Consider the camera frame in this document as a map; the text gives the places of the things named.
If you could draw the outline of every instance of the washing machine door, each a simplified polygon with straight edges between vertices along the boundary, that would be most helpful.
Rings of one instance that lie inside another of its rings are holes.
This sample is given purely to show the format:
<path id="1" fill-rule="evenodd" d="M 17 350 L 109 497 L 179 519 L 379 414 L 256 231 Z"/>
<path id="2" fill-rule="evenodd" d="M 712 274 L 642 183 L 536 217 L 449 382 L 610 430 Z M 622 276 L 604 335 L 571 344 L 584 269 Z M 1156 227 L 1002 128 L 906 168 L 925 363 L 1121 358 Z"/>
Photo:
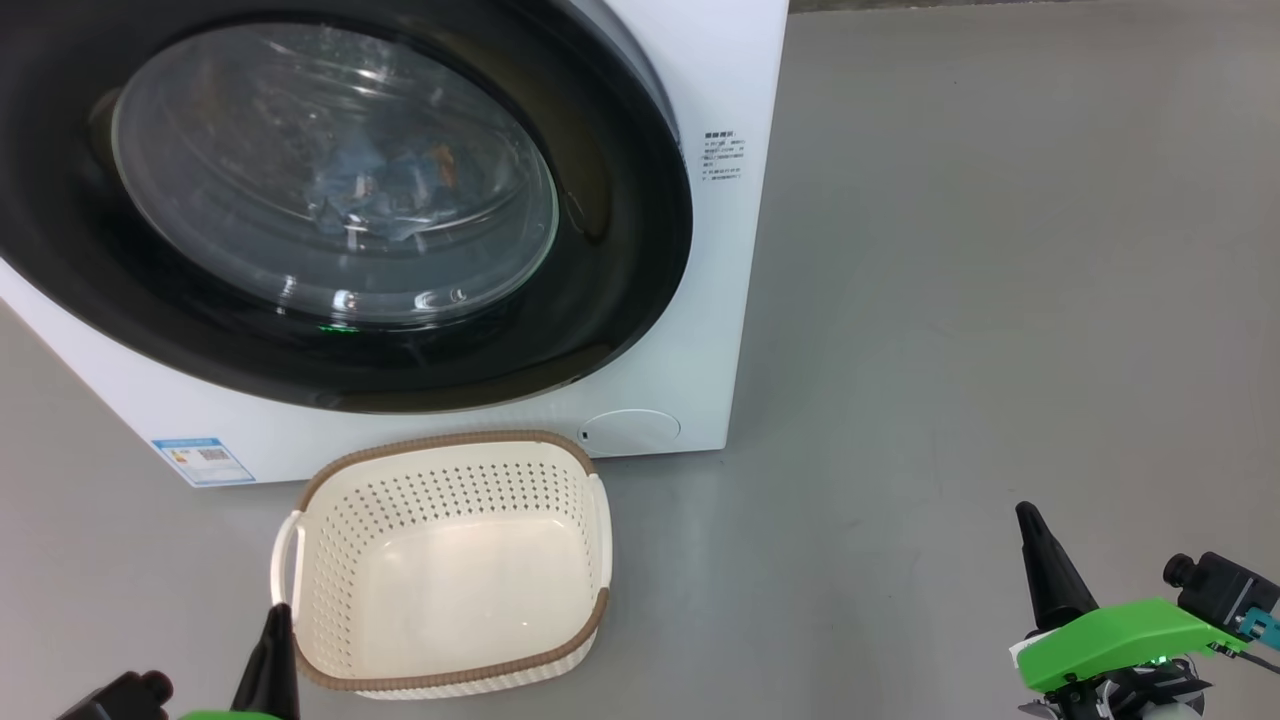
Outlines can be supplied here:
<path id="1" fill-rule="evenodd" d="M 0 254 L 116 341 L 268 398 L 410 413 L 572 382 L 653 325 L 691 234 L 662 101 L 586 18 L 9 4 Z"/>

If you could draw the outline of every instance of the perforated basket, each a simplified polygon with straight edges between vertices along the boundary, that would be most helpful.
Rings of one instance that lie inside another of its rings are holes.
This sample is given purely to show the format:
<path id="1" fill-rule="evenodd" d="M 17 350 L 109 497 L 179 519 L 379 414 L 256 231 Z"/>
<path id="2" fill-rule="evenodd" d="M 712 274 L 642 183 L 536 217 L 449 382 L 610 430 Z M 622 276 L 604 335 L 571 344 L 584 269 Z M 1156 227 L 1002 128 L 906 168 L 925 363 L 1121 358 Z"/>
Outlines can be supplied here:
<path id="1" fill-rule="evenodd" d="M 550 433 L 472 433 L 321 470 L 276 536 L 300 670 L 383 700 L 484 693 L 573 669 L 609 597 L 613 538 L 590 459 Z"/>

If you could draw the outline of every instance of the glass door window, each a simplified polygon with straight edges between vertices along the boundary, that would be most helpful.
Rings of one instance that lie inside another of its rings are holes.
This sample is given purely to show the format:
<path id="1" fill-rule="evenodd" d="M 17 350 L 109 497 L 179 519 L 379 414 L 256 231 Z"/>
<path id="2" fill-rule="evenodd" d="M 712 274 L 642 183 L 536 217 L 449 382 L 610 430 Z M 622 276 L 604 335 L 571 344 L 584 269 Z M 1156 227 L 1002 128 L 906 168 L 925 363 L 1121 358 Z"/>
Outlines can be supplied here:
<path id="1" fill-rule="evenodd" d="M 421 327 L 529 279 L 559 222 L 524 127 L 452 69 L 347 29 L 197 35 L 124 87 L 111 147 L 179 252 L 334 327 Z"/>

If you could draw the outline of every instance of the brown basket rim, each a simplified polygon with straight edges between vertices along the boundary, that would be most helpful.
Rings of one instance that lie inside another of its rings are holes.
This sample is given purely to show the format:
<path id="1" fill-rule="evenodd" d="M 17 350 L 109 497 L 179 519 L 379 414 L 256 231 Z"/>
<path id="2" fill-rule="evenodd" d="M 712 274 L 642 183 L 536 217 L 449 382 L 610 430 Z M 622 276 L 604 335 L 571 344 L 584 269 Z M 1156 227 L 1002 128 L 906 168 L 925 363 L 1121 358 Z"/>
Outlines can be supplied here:
<path id="1" fill-rule="evenodd" d="M 307 505 L 315 497 L 316 491 L 320 489 L 326 480 L 333 478 L 340 470 L 358 465 L 361 462 L 367 462 L 370 460 L 379 460 L 383 457 L 390 457 L 393 455 L 402 455 L 406 452 L 416 452 L 420 450 L 434 450 L 438 447 L 452 447 L 458 445 L 477 445 L 477 443 L 495 443 L 495 442 L 545 442 L 556 445 L 566 451 L 568 451 L 579 462 L 581 462 L 582 469 L 586 470 L 588 475 L 595 474 L 595 465 L 591 459 L 586 455 L 581 447 L 575 442 L 558 436 L 556 433 L 549 433 L 544 430 L 493 430 L 493 432 L 476 432 L 476 433 L 457 433 L 449 436 L 430 437 L 422 439 L 412 439 L 406 442 L 396 442 L 390 445 L 383 445 L 379 447 L 371 447 L 369 450 L 360 450 L 344 455 L 333 462 L 325 465 L 311 480 L 307 487 L 302 489 L 302 496 L 298 498 L 297 509 L 306 512 Z M 471 670 L 456 670 L 452 673 L 436 673 L 433 675 L 416 675 L 408 678 L 335 678 L 328 673 L 320 670 L 307 660 L 306 655 L 302 652 L 302 647 L 298 644 L 297 635 L 293 637 L 293 650 L 294 656 L 298 661 L 298 669 L 303 675 L 307 676 L 312 683 L 328 688 L 332 691 L 343 692 L 392 692 L 392 691 L 412 691 L 412 689 L 425 689 L 425 688 L 439 688 L 444 685 L 454 685 L 458 683 L 472 683 L 477 680 L 488 680 L 493 678 L 499 678 L 502 675 L 509 675 L 512 673 L 522 673 L 525 670 L 532 670 L 534 667 L 540 667 L 543 665 L 549 665 L 557 662 L 572 655 L 577 648 L 595 634 L 600 626 L 600 621 L 604 619 L 604 609 L 609 603 L 609 588 L 600 588 L 595 596 L 595 606 L 591 609 L 591 615 L 586 619 L 579 632 L 570 638 L 563 644 L 552 648 L 547 652 L 540 652 L 538 655 L 530 655 L 529 657 L 521 657 L 518 660 L 511 660 L 508 662 L 499 662 L 497 665 L 486 665 L 484 667 L 474 667 Z"/>

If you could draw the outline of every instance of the energy label sticker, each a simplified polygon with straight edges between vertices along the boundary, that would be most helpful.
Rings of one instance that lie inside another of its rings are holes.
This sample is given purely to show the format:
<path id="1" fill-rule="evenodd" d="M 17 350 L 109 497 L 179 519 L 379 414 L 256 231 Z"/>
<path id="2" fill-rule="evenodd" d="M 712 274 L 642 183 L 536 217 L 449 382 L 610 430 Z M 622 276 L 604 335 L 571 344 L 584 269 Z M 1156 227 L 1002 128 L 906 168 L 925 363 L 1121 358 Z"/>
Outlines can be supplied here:
<path id="1" fill-rule="evenodd" d="M 156 439 L 151 445 L 196 487 L 253 482 L 253 475 L 218 438 Z"/>

